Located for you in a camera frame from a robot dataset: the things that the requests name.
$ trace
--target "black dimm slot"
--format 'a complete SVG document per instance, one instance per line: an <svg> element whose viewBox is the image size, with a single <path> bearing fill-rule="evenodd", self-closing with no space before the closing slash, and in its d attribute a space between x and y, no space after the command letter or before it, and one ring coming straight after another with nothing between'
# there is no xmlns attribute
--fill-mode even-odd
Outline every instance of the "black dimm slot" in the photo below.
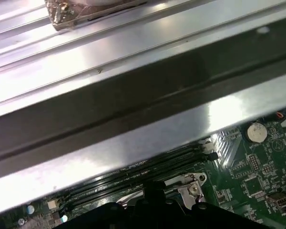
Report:
<svg viewBox="0 0 286 229"><path fill-rule="evenodd" d="M133 168L127 172L123 172L122 174L120 174L120 176L116 177L115 179L111 178L110 181L108 181L108 180L100 181L98 184L94 184L93 186L91 185L89 189L86 189L83 192L79 192L76 195L69 196L69 200L71 201L74 198L80 198L81 196L85 195L85 193L87 193L87 192L91 193L93 191L93 189L102 188L106 184L108 184L109 186L114 186L114 185L116 185L117 180L119 180L119 183L121 183L121 181L129 178L129 175L131 175L131 178L138 178L138 177L142 176L142 173L153 172L154 170L157 170L157 169L161 168L162 166L167 166L167 164L170 164L170 163L176 163L176 161L178 161L178 160L185 160L188 157L193 158L193 150L192 149L191 150L188 149L187 151L183 151L180 155L174 156L174 157L170 158L169 160L158 161L157 163L154 163L154 165Z"/></svg>
<svg viewBox="0 0 286 229"><path fill-rule="evenodd" d="M127 175L128 173L130 173L130 171L131 171L131 173L139 172L141 170L147 169L148 167L154 167L154 166L161 164L163 162L167 163L169 160L176 159L178 157L184 156L185 154L195 153L195 151L198 151L198 150L199 150L199 152L197 152L197 153L201 153L201 148L198 144L190 145L190 146L184 146L181 149L178 149L174 152L168 152L168 153L165 153L164 155L160 155L158 157L152 158L151 160L147 161L146 163L144 163L141 166L130 168L130 169L121 171L118 174L114 174L113 176L107 177L105 179L98 180L98 181L95 181L93 183L89 183L83 187L77 188L76 190L74 190L68 194L72 198L74 195L78 195L78 194L87 192L91 189L103 186L103 185L108 184L108 183L112 183L113 181L118 180L118 179L122 178L123 176Z"/></svg>
<svg viewBox="0 0 286 229"><path fill-rule="evenodd" d="M140 177L140 179L136 179L135 181L130 180L130 181L125 182L124 184L120 184L120 185L117 185L115 187L111 187L110 189L101 191L100 193L93 194L91 196L82 198L82 199L74 201L72 203L69 202L67 204L69 206L68 208L79 207L80 205L95 201L96 199L104 198L105 196L111 195L112 193L121 192L122 190L126 190L126 189L129 189L131 187L139 186L142 183L149 181L149 180L161 179L163 174L167 174L168 171L173 172L174 170L180 169L181 167L193 166L193 163L198 162L198 160L205 161L206 160L205 155L201 154L200 157L198 157L198 158L194 157L191 160L186 160L186 161L181 162L181 163L174 163L170 167L165 167L164 169L157 171L157 173L147 174L146 176L142 176L142 177Z"/></svg>

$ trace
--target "green circuit board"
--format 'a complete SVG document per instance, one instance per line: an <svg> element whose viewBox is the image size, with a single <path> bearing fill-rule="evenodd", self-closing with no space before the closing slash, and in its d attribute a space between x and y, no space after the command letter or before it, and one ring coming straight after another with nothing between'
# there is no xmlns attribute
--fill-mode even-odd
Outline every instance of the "green circuit board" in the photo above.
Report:
<svg viewBox="0 0 286 229"><path fill-rule="evenodd" d="M265 124L261 144L244 140L240 128L212 136L219 159L206 165L207 201L276 229L286 229L286 213L267 195L286 191L286 137L280 123Z"/></svg>
<svg viewBox="0 0 286 229"><path fill-rule="evenodd" d="M286 229L286 213L268 198L271 194L286 192L286 137L280 123L264 125L268 136L263 143L250 143L243 137L241 127L230 128L211 136L214 151L219 156L216 161L197 162L194 152L203 152L202 149L194 145L181 147L164 154L163 158L153 158L72 187L66 190L68 195L57 194L34 201L30 203L35 207L32 215L28 215L28 204L13 209L1 217L5 225L2 228L22 229L18 220L23 218L25 228L30 225L30 229L51 229L63 223L58 209L69 209L66 214L72 219L140 190L140 179L167 180L188 172L204 172L208 176L202 187L207 202L272 228ZM110 192L117 187L123 188ZM110 194L102 197L100 194L104 191ZM91 201L84 201L75 208L68 205L90 198ZM58 201L55 203L57 208L49 209L50 200Z"/></svg>

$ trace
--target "black plastic part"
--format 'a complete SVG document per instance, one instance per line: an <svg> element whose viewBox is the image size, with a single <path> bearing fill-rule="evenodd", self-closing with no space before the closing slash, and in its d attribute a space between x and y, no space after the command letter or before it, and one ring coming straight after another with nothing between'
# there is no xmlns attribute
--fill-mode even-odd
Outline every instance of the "black plastic part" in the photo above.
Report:
<svg viewBox="0 0 286 229"><path fill-rule="evenodd" d="M0 117L0 177L286 74L286 19L267 26Z"/></svg>
<svg viewBox="0 0 286 229"><path fill-rule="evenodd" d="M108 203L83 214L57 229L266 229L267 226L207 203L197 203L184 211L173 199L165 199L164 182L145 184L145 198L137 200L134 208L123 209Z"/></svg>
<svg viewBox="0 0 286 229"><path fill-rule="evenodd" d="M208 157L208 161L215 161L219 158L216 152L207 154L207 157Z"/></svg>
<svg viewBox="0 0 286 229"><path fill-rule="evenodd" d="M192 206L192 217L197 220L199 229L268 229L269 227L258 224L235 213L224 210L208 203L197 203Z"/></svg>
<svg viewBox="0 0 286 229"><path fill-rule="evenodd" d="M203 158L201 158L201 153L203 152L203 149L200 145L197 144L188 144L182 147L179 147L177 149L174 149L170 152L166 152L165 154L160 154L158 156L153 157L151 160L145 162L143 165L140 165L139 167L131 167L131 168L124 168L122 171L119 171L117 174L105 174L102 176L102 179L96 179L94 182L93 180L86 185L82 186L76 186L74 189L69 190L70 195L74 196L80 193L83 193L87 190L91 190L93 188L101 187L105 184L110 184L116 180L121 180L125 176L128 176L128 173L135 174L140 173L146 169L157 167L161 163L166 163L168 161L178 161L178 158L181 156L191 154L193 160L197 161L203 161Z"/></svg>

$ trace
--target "integrated circuit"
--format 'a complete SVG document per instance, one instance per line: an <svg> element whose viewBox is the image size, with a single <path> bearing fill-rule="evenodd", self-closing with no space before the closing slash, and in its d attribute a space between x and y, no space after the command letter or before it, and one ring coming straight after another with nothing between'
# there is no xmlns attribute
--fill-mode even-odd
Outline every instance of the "integrated circuit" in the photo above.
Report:
<svg viewBox="0 0 286 229"><path fill-rule="evenodd" d="M262 143L242 136L225 140L240 128L212 137L218 154L229 156L207 165L209 181L216 190L230 190L234 198L223 202L209 196L208 200L256 222L286 229L286 137L279 122L265 127L268 136Z"/></svg>
<svg viewBox="0 0 286 229"><path fill-rule="evenodd" d="M263 188L258 177L252 177L244 180L244 185L248 195L251 197L263 192Z"/></svg>

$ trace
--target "electronic component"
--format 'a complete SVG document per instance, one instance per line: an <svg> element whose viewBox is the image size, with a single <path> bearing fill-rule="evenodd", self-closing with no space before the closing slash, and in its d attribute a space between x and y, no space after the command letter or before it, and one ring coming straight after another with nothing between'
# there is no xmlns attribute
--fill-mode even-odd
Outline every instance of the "electronic component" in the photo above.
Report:
<svg viewBox="0 0 286 229"><path fill-rule="evenodd" d="M267 195L267 199L277 205L280 208L283 208L286 206L286 193L284 192L276 192Z"/></svg>
<svg viewBox="0 0 286 229"><path fill-rule="evenodd" d="M193 184L182 187L184 182L178 181L167 186L181 188L167 194L174 194L188 208L196 198L203 199L258 223L271 226L273 221L286 228L286 192L282 192L286 187L286 137L278 122L263 126L267 137L261 143L253 144L243 137L241 128L231 128L212 136L212 144L209 140L191 143L34 202L30 204L35 207L32 215L27 206L19 207L4 218L4 223L13 229L21 218L26 226L47 229L123 197L130 198L134 206L142 198L138 192L144 182L166 181L194 171L205 174L196 179L203 181L201 189ZM284 143L284 147L278 150L277 143Z"/></svg>
<svg viewBox="0 0 286 229"><path fill-rule="evenodd" d="M247 136L252 142L262 143L267 138L267 129L261 123L252 123L247 129Z"/></svg>
<svg viewBox="0 0 286 229"><path fill-rule="evenodd" d="M181 208L174 199L165 196L165 184L154 181L143 187L144 196L138 199L133 208L124 208L119 203L107 203L93 211L62 224L60 229L91 229L91 228L170 228L186 227L226 229L255 228L267 229L253 220L240 217L235 213L222 209L206 202L189 201L191 207Z"/></svg>
<svg viewBox="0 0 286 229"><path fill-rule="evenodd" d="M27 206L27 212L29 215L33 214L35 212L35 208L33 205L28 205Z"/></svg>
<svg viewBox="0 0 286 229"><path fill-rule="evenodd" d="M248 195L251 197L263 191L258 177L252 177L247 180L244 180L244 184L247 189Z"/></svg>
<svg viewBox="0 0 286 229"><path fill-rule="evenodd" d="M56 210L59 207L56 199L48 201L47 204L49 210Z"/></svg>

